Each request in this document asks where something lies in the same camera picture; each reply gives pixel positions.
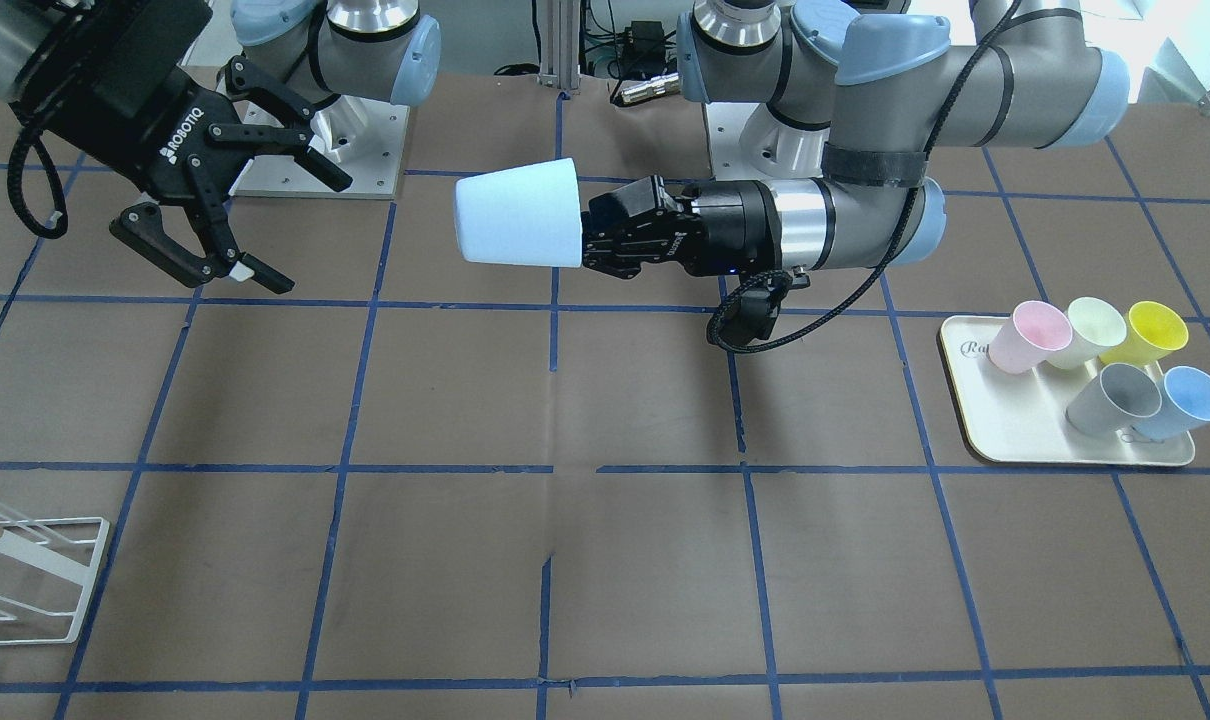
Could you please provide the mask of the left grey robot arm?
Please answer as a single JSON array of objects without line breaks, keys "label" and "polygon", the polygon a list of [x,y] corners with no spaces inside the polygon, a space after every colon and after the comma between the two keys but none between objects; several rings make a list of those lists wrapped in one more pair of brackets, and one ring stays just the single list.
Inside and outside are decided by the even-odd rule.
[{"label": "left grey robot arm", "polygon": [[943,240],[938,146],[1066,149],[1104,140],[1129,108],[1127,61],[1091,46],[1076,1],[975,1],[976,46],[939,15],[864,15],[843,1],[696,1],[675,29],[681,92],[751,102],[770,129],[823,142],[816,169],[761,179],[657,177],[590,200],[582,263],[629,280],[643,265],[691,275],[814,272],[915,263]]}]

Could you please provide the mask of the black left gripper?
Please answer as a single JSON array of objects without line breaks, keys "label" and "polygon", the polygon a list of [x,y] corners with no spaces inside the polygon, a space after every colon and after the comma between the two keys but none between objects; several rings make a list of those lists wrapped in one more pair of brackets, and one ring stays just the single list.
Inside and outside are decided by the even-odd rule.
[{"label": "black left gripper", "polygon": [[[613,238],[656,219],[657,240]],[[590,198],[581,221],[582,266],[620,280],[643,264],[678,263],[693,277],[778,267],[778,214],[768,188],[753,179],[693,183],[674,197],[664,178],[647,175]]]}]

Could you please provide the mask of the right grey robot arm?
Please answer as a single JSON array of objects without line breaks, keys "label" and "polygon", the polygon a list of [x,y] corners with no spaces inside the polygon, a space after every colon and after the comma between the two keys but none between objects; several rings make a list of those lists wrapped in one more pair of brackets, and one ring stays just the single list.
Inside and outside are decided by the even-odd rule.
[{"label": "right grey robot arm", "polygon": [[65,236],[64,183],[44,145],[57,136],[143,192],[108,227],[163,273],[286,293],[293,281],[235,241],[234,184],[275,155],[348,190],[348,173],[312,145],[316,119],[346,96],[421,105],[440,24],[416,1],[235,1],[241,51],[215,91],[179,65],[212,15],[204,1],[0,1],[0,100],[17,122],[8,202],[35,236]]}]

